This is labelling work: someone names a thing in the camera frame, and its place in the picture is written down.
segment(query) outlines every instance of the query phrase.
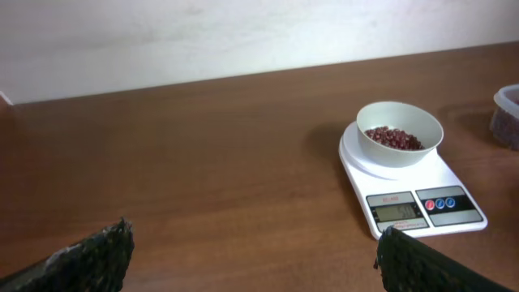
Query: plastic container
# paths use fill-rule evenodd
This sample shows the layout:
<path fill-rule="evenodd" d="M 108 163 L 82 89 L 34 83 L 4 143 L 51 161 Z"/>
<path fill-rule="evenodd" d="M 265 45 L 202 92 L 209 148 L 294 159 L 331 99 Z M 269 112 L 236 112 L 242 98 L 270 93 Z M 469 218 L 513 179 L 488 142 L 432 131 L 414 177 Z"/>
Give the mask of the plastic container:
<path fill-rule="evenodd" d="M 494 137 L 512 150 L 519 150 L 519 84 L 503 87 L 494 95 L 497 104 L 490 123 Z"/>
<path fill-rule="evenodd" d="M 388 126 L 415 135 L 424 149 L 399 150 L 376 143 L 364 131 Z M 376 164 L 406 167 L 421 161 L 444 138 L 444 129 L 431 114 L 413 105 L 395 101 L 364 106 L 357 114 L 358 142 L 362 152 Z"/>

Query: scale display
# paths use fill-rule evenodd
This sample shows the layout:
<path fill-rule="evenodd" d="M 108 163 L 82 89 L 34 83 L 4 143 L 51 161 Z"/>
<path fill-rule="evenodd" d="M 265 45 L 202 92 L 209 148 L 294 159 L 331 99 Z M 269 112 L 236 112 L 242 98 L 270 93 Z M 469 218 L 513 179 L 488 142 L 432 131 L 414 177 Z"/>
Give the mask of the scale display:
<path fill-rule="evenodd" d="M 390 168 L 365 157 L 350 124 L 339 153 L 373 237 L 389 226 L 412 237 L 484 229 L 487 218 L 436 150 L 416 165 Z"/>
<path fill-rule="evenodd" d="M 414 213 L 413 207 L 410 204 L 378 207 L 375 208 L 375 211 L 381 221 L 416 218 L 416 213 Z"/>

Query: white wall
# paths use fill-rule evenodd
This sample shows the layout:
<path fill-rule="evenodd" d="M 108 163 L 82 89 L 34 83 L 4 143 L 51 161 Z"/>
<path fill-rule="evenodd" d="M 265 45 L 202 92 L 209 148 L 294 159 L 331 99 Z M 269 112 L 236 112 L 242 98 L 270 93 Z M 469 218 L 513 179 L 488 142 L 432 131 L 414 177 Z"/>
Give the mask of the white wall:
<path fill-rule="evenodd" d="M 23 103 L 519 40 L 518 0 L 2 0 Z"/>

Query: scale button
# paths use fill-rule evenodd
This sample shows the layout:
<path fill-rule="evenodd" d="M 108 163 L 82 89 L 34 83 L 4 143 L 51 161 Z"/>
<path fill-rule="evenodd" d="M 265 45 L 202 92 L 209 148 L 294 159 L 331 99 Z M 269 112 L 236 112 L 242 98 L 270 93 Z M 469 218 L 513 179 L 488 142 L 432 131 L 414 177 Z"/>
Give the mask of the scale button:
<path fill-rule="evenodd" d="M 445 204 L 447 205 L 447 207 L 453 208 L 456 204 L 456 201 L 453 198 L 447 198 L 445 199 Z"/>
<path fill-rule="evenodd" d="M 435 208 L 435 202 L 433 200 L 428 200 L 425 202 L 425 208 L 431 211 L 433 208 Z"/>
<path fill-rule="evenodd" d="M 437 208 L 444 208 L 445 207 L 444 199 L 436 199 L 436 207 Z"/>

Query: blue button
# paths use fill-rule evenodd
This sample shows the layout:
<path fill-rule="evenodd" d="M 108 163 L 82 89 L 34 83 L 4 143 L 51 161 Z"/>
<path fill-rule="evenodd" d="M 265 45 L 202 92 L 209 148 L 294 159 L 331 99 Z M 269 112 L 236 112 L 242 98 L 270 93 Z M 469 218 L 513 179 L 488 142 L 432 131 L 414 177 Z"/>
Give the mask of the blue button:
<path fill-rule="evenodd" d="M 445 207 L 444 199 L 436 199 L 436 207 L 437 208 L 444 208 Z"/>
<path fill-rule="evenodd" d="M 447 207 L 453 208 L 456 204 L 456 201 L 453 198 L 447 198 L 445 199 L 445 204 L 447 205 Z"/>

